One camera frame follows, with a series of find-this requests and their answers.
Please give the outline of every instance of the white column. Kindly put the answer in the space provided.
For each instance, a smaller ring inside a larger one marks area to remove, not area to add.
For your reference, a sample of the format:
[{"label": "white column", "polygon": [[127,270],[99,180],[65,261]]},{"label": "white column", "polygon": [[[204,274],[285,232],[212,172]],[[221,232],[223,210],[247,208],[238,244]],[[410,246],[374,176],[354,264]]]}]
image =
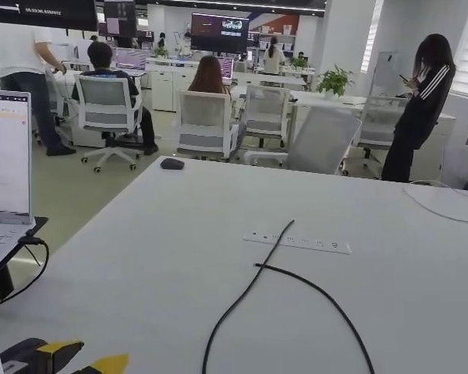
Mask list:
[{"label": "white column", "polygon": [[328,0],[320,72],[334,69],[336,64],[356,75],[360,73],[375,2]]},{"label": "white column", "polygon": [[154,31],[154,39],[158,41],[159,34],[165,32],[165,6],[147,4],[147,20],[149,31]]}]

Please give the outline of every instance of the man in white shirt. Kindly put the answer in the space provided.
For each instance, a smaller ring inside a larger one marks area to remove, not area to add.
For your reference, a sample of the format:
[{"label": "man in white shirt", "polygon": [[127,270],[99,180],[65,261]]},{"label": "man in white shirt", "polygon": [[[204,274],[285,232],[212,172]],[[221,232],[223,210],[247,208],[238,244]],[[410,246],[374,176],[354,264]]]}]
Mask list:
[{"label": "man in white shirt", "polygon": [[48,156],[65,156],[76,151],[64,146],[55,131],[50,112],[47,80],[43,61],[66,74],[66,67],[48,49],[49,29],[25,25],[1,25],[0,87],[2,90],[29,92],[31,109],[37,119],[42,143]]}]

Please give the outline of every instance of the white stripe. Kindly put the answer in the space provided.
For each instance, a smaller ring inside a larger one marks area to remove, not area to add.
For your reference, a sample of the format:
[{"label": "white stripe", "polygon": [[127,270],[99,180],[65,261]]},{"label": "white stripe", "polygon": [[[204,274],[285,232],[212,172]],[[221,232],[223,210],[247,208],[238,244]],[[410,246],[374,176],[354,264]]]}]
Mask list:
[{"label": "white stripe", "polygon": [[435,78],[430,82],[427,88],[425,88],[424,91],[421,93],[422,100],[425,100],[428,96],[430,96],[432,92],[434,92],[435,88],[437,88],[438,84],[444,79],[448,71],[449,71],[448,66],[444,66],[442,67],[442,69],[439,70]]}]

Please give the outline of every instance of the black jacket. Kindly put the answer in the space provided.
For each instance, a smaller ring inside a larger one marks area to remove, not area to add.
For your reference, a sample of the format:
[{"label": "black jacket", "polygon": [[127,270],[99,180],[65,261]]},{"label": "black jacket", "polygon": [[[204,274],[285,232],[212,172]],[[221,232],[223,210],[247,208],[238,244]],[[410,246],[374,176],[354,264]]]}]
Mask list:
[{"label": "black jacket", "polygon": [[395,136],[419,150],[428,139],[442,113],[456,69],[448,65],[424,69],[417,77],[418,90],[406,105]]}]

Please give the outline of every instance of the yellow object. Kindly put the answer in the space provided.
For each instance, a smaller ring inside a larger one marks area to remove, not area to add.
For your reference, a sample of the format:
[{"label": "yellow object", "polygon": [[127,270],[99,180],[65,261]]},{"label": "yellow object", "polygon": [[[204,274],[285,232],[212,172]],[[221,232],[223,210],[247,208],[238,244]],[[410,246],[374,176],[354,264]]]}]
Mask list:
[{"label": "yellow object", "polygon": [[97,360],[91,368],[98,370],[101,374],[123,374],[129,363],[129,355],[108,356]]}]

